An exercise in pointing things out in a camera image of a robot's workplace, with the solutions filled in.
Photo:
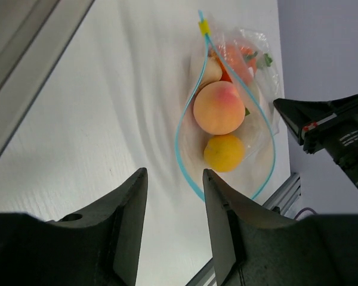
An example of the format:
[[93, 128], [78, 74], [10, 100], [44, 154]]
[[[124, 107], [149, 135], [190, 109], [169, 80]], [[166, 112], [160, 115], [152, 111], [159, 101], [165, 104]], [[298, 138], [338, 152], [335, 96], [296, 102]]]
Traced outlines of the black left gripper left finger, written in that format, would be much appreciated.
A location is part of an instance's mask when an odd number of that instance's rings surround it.
[[58, 221], [0, 213], [0, 285], [134, 285], [148, 174]]

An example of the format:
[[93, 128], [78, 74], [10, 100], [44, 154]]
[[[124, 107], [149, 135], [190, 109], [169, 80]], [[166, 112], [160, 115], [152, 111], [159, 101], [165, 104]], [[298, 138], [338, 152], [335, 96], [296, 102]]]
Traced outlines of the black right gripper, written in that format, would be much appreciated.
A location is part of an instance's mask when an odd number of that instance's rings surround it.
[[358, 189], [358, 94], [332, 101], [278, 98], [273, 105], [306, 153], [326, 150]]

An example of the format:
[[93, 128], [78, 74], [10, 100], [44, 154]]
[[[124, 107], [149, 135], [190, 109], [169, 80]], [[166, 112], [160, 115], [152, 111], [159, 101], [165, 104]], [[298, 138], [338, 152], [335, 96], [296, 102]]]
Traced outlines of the yellow zipper slider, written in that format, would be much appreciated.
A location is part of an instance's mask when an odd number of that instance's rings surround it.
[[198, 22], [199, 25], [199, 30], [202, 34], [202, 36], [209, 36], [211, 34], [210, 28], [209, 28], [209, 24], [207, 19], [202, 19]]

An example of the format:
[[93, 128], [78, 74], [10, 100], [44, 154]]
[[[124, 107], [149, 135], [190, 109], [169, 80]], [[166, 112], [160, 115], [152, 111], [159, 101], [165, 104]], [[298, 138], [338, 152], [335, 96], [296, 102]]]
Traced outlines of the clear zip top bag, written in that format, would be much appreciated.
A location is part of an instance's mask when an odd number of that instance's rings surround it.
[[229, 27], [199, 14], [200, 38], [190, 57], [190, 89], [175, 133], [178, 166], [204, 198], [211, 169], [249, 198], [268, 183], [276, 161], [281, 87], [263, 33]]

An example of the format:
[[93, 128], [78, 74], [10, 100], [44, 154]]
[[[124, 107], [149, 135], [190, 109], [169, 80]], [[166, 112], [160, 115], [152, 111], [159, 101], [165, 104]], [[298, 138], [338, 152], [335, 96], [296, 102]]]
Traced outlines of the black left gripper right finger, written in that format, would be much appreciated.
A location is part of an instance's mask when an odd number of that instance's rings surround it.
[[218, 285], [358, 285], [358, 214], [284, 217], [203, 172]]

